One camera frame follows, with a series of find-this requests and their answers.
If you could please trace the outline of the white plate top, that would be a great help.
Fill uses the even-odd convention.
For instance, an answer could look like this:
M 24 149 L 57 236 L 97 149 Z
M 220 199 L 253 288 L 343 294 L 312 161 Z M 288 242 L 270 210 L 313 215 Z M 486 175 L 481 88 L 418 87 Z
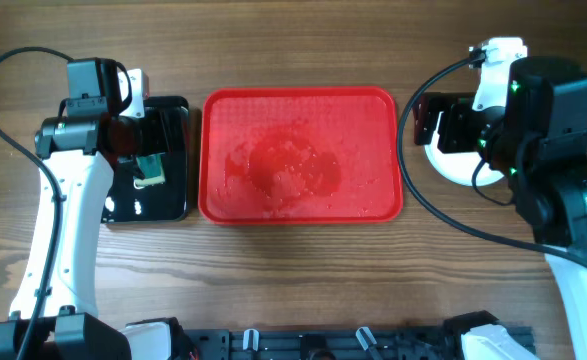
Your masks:
M 439 125 L 443 113 L 438 114 L 436 130 L 433 133 L 430 144 L 424 146 L 425 155 L 431 166 L 447 180 L 463 185 L 472 185 L 472 175 L 480 163 L 480 156 L 474 152 L 445 154 L 437 148 L 439 140 Z M 476 185 L 478 187 L 488 186 L 501 180 L 504 175 L 498 171 L 491 170 L 488 164 L 480 169 Z

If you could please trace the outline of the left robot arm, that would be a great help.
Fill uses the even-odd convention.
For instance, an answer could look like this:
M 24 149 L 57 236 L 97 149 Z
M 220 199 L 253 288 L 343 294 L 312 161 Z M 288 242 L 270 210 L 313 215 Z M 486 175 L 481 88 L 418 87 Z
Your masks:
M 69 94 L 27 156 L 40 198 L 25 275 L 0 322 L 0 359 L 189 359 L 174 318 L 115 329 L 99 319 L 95 269 L 107 223 L 177 220 L 187 210 L 189 106 L 152 97 L 146 76 L 104 58 L 69 59 Z

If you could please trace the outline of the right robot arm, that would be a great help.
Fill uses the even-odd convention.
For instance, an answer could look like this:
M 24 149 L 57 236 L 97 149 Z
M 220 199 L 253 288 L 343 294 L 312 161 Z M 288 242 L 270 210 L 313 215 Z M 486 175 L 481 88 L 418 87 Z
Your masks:
M 481 70 L 473 93 L 422 84 L 402 112 L 419 146 L 471 153 L 508 182 L 510 203 L 528 223 L 558 285 L 575 356 L 587 359 L 587 73 L 549 56 L 465 65 Z

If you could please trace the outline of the green yellow sponge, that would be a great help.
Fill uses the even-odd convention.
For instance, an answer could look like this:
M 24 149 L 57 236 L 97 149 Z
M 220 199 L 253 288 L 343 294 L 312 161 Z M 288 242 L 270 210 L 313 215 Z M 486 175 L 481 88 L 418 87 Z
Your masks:
M 160 154 L 137 157 L 136 164 L 140 171 L 139 176 L 133 177 L 133 184 L 136 189 L 160 185 L 166 182 Z

